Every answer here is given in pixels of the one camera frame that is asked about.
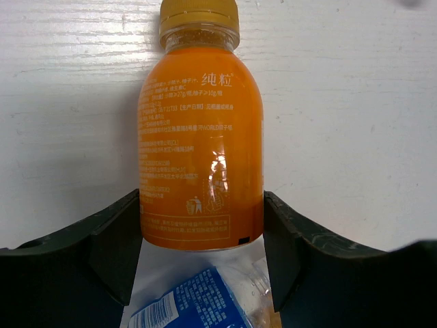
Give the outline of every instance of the juice bottle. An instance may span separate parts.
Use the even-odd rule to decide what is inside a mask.
[[[144,238],[211,250],[263,230],[262,100],[244,64],[235,0],[163,0],[166,55],[138,108]]]

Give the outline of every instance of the bottle cap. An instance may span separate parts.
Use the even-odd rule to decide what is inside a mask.
[[[221,25],[234,31],[238,39],[240,37],[235,0],[163,0],[159,26],[161,45],[164,47],[164,37],[172,29],[189,23]]]

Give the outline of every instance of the bottle body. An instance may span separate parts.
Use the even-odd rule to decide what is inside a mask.
[[[141,90],[138,124],[147,241],[208,250],[262,233],[262,101],[231,51],[195,46],[165,55]]]

